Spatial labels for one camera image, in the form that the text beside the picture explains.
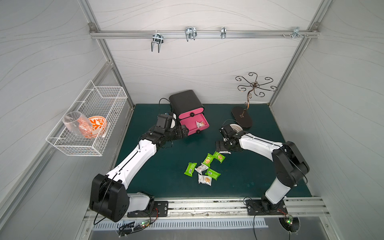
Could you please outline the pink drawer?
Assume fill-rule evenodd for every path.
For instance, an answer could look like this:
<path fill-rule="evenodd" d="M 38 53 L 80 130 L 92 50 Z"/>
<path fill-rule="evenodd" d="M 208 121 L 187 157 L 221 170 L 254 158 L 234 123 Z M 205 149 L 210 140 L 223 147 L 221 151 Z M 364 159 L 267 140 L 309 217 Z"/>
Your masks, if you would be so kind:
<path fill-rule="evenodd" d="M 207 125 L 198 129 L 196 126 L 196 122 L 201 122 L 204 121 Z M 181 125 L 185 125 L 187 129 L 189 130 L 188 136 L 193 135 L 193 134 L 199 134 L 203 130 L 206 130 L 210 125 L 205 118 L 204 114 L 198 114 L 195 115 L 194 117 L 186 118 L 183 120 L 180 120 Z"/>
<path fill-rule="evenodd" d="M 178 118 L 180 120 L 182 119 L 186 119 L 186 118 L 190 118 L 190 117 L 194 117 L 195 115 L 198 115 L 198 114 L 201 114 L 204 112 L 204 108 L 197 108 L 197 109 L 193 109 L 193 110 L 190 110 L 190 111 L 187 111 L 185 113 L 181 113 Z"/>

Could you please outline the black pink drawer cabinet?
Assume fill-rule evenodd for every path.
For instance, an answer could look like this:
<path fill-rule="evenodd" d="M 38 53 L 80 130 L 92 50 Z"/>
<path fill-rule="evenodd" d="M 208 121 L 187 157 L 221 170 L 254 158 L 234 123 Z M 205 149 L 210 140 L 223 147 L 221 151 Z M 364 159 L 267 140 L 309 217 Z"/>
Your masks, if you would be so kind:
<path fill-rule="evenodd" d="M 201 101 L 193 90 L 187 90 L 184 92 L 173 94 L 169 97 L 169 101 L 172 104 L 173 113 L 176 115 L 176 119 L 179 121 L 179 123 L 180 119 L 178 118 L 178 116 L 181 113 L 185 113 L 187 111 L 197 108 L 204 108 L 205 110 L 204 105 L 201 103 Z"/>

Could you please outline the white cookie packet small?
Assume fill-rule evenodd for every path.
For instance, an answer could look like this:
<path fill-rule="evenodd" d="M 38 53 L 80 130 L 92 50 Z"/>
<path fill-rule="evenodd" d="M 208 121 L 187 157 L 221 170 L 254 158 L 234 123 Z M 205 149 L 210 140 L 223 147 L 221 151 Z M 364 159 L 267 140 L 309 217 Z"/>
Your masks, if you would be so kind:
<path fill-rule="evenodd" d="M 198 129 L 200 129 L 200 128 L 206 126 L 206 125 L 207 125 L 207 124 L 206 124 L 204 121 L 196 122 L 196 126 L 197 126 Z"/>

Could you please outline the pink top drawer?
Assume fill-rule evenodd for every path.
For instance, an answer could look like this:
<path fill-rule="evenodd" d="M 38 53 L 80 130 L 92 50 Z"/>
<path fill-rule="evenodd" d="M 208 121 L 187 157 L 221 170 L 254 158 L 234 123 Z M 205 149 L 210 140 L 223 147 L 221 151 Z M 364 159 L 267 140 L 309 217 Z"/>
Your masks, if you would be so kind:
<path fill-rule="evenodd" d="M 198 114 L 201 114 L 204 112 L 204 108 L 197 108 L 197 109 L 193 109 L 193 110 L 190 110 L 190 111 L 187 111 L 185 113 L 181 113 L 178 118 L 180 120 L 182 119 L 186 119 L 186 118 L 190 118 L 190 117 L 194 117 L 195 115 L 198 115 Z"/>

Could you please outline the white cookie packet bottom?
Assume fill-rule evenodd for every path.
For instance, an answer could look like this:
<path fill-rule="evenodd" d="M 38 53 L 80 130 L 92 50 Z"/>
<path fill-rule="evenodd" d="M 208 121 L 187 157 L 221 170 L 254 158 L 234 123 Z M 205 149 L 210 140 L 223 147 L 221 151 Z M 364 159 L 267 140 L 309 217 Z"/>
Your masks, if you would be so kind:
<path fill-rule="evenodd" d="M 212 185 L 212 178 L 205 175 L 199 175 L 198 176 L 198 183 L 211 186 Z"/>

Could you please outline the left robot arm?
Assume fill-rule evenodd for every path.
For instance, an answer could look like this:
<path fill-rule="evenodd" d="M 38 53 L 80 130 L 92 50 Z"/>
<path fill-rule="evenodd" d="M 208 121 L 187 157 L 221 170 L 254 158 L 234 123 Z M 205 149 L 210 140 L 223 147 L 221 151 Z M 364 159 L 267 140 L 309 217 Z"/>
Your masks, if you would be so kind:
<path fill-rule="evenodd" d="M 144 211 L 151 197 L 144 193 L 128 194 L 129 185 L 143 165 L 167 142 L 184 139 L 189 129 L 170 115 L 158 115 L 157 123 L 144 133 L 133 151 L 106 175 L 98 174 L 91 186 L 89 208 L 113 222 L 126 213 Z"/>

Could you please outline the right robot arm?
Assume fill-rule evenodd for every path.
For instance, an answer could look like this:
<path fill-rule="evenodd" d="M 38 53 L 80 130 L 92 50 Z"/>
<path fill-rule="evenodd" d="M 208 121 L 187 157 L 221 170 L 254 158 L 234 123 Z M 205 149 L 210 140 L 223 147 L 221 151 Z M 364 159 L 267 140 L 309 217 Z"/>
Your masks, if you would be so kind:
<path fill-rule="evenodd" d="M 293 142 L 273 142 L 244 131 L 239 125 L 224 125 L 219 129 L 223 136 L 217 141 L 217 149 L 224 152 L 241 152 L 248 150 L 271 160 L 274 164 L 276 178 L 265 192 L 259 203 L 263 211 L 277 209 L 286 194 L 298 182 L 306 178 L 310 167 Z"/>

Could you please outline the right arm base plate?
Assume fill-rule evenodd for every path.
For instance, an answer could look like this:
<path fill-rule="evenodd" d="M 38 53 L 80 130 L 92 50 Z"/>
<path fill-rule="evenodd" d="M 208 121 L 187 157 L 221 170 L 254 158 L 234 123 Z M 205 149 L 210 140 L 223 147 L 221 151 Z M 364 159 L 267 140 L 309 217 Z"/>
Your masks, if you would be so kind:
<path fill-rule="evenodd" d="M 244 204 L 249 216 L 285 216 L 288 214 L 283 200 L 272 204 L 267 199 L 246 199 Z"/>

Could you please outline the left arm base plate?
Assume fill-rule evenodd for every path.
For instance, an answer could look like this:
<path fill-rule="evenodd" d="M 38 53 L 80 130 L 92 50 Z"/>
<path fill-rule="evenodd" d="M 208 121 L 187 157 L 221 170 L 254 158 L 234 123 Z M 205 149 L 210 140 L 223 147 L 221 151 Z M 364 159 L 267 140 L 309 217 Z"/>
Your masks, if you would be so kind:
<path fill-rule="evenodd" d="M 128 212 L 128 218 L 155 218 L 168 216 L 168 201 L 151 201 L 150 205 L 143 211 Z"/>

